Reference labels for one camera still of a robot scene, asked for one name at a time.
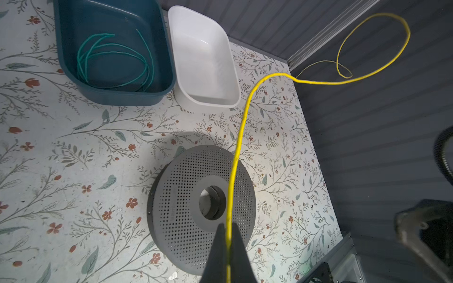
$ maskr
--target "gray spool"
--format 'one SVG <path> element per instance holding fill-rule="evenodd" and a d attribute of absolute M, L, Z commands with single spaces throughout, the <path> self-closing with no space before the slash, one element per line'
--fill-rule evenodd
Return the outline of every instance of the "gray spool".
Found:
<path fill-rule="evenodd" d="M 217 226 L 225 223 L 224 206 L 232 162 L 233 154 L 223 148 L 196 146 L 176 157 L 154 182 L 147 208 L 151 235 L 168 259 L 187 273 L 203 273 Z M 203 190 L 210 196 L 211 209 L 202 214 L 199 200 Z M 246 246 L 255 215 L 253 183 L 239 162 L 234 185 L 233 222 L 238 224 Z"/>

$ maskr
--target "white plastic container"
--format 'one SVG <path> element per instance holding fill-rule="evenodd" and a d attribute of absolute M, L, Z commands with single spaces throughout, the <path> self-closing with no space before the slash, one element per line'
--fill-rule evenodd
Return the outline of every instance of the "white plastic container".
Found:
<path fill-rule="evenodd" d="M 196 113 L 218 113 L 236 107 L 241 91 L 223 28 L 182 6 L 171 7 L 168 18 L 179 105 Z"/>

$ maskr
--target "table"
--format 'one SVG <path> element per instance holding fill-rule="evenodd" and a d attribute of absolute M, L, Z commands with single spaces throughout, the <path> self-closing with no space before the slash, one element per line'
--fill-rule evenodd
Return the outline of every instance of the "table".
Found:
<path fill-rule="evenodd" d="M 154 245 L 146 202 L 184 149 L 233 152 L 245 98 L 285 63 L 231 44 L 242 102 L 225 113 L 84 98 L 58 64 L 52 0 L 0 4 L 0 282 L 197 282 Z M 293 82 L 257 91 L 241 161 L 255 186 L 258 281 L 295 282 L 341 239 Z"/>

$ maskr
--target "green cable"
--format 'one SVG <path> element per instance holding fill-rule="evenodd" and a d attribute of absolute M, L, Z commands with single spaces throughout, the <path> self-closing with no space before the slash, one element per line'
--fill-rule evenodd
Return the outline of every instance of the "green cable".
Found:
<path fill-rule="evenodd" d="M 95 87 L 95 88 L 111 89 L 111 88 L 117 88 L 117 87 L 121 87 L 121 86 L 127 86 L 127 85 L 139 80 L 140 78 L 142 78 L 146 73 L 145 80 L 141 83 L 140 87 L 136 90 L 136 91 L 141 90 L 142 92 L 145 92 L 154 81 L 154 60 L 153 60 L 153 57 L 151 56 L 151 51 L 150 51 L 148 45 L 146 44 L 145 39 L 143 38 L 143 36 L 141 35 L 141 33 L 138 29 L 137 29 L 137 32 L 138 32 L 140 38 L 142 39 L 143 43 L 145 44 L 146 49 L 148 50 L 149 58 L 151 59 L 152 69 L 149 67 L 146 58 L 130 47 L 127 47 L 127 46 L 119 44 L 119 43 L 105 43 L 105 44 L 98 45 L 99 43 L 101 43 L 102 40 L 104 40 L 106 38 L 114 37 L 115 36 L 114 34 L 93 34 L 93 35 L 89 36 L 87 39 L 85 39 L 85 41 L 81 44 L 81 46 L 77 52 L 77 77 L 78 77 L 78 79 L 83 81 L 87 85 Z M 83 49 L 85 48 L 87 43 L 94 37 L 101 37 L 101 38 L 96 40 L 96 42 L 90 47 L 90 49 L 88 51 L 86 51 L 85 53 L 82 53 Z M 128 53 L 128 52 L 123 52 L 123 51 L 102 51 L 102 52 L 92 53 L 93 50 L 95 50 L 97 48 L 106 47 L 106 46 L 118 46 L 121 48 L 125 48 L 125 49 L 132 51 L 136 55 Z M 99 55 L 106 55 L 106 54 L 120 54 L 120 55 L 130 56 L 130 57 L 140 60 L 144 64 L 145 67 L 140 75 L 138 75 L 136 78 L 134 78 L 128 82 L 119 84 L 117 86 L 94 86 L 88 80 L 88 70 L 89 70 L 88 60 L 93 57 L 96 57 Z M 151 72 L 151 80 L 148 82 L 150 72 Z"/>

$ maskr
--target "corrugated panel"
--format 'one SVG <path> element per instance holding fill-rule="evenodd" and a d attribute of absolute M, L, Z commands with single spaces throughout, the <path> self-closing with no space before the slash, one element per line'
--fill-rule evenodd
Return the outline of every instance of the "corrugated panel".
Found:
<path fill-rule="evenodd" d="M 229 37 L 288 59 L 354 0 L 160 0 L 217 21 Z"/>
<path fill-rule="evenodd" d="M 453 124 L 453 2 L 388 1 L 378 11 L 408 21 L 412 36 L 402 57 L 364 81 L 296 89 L 338 222 L 352 233 L 367 282 L 430 282 L 397 243 L 393 216 L 425 198 L 453 201 L 432 154 L 435 137 Z M 347 33 L 293 75 L 334 60 Z M 366 74 L 390 60 L 403 39 L 400 24 L 375 19 L 351 36 L 340 62 L 355 77 Z M 300 78 L 342 80 L 328 63 Z M 451 147 L 447 156 L 453 158 Z"/>

